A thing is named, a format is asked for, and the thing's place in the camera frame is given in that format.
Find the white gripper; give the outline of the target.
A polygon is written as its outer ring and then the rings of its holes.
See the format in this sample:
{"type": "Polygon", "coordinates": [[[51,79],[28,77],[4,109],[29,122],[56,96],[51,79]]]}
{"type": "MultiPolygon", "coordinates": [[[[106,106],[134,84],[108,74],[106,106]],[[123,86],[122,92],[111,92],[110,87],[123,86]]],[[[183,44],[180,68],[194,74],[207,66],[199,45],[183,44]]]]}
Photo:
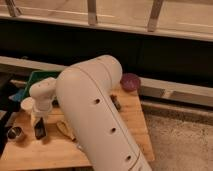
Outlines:
{"type": "Polygon", "coordinates": [[[50,103],[35,102],[31,112],[31,126],[33,130],[37,124],[37,120],[43,119],[43,130],[45,133],[48,132],[48,123],[44,118],[48,117],[48,114],[52,111],[52,105],[50,103]]]}

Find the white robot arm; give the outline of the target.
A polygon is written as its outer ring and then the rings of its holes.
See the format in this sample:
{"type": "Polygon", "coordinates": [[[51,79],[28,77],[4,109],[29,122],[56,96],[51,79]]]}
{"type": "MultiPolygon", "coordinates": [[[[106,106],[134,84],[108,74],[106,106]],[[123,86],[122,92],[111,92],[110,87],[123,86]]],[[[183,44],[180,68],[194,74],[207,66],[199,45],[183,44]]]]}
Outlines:
{"type": "Polygon", "coordinates": [[[32,114],[47,116],[57,101],[94,171],[152,171],[110,98],[121,77],[111,55],[73,64],[30,87],[32,114]]]}

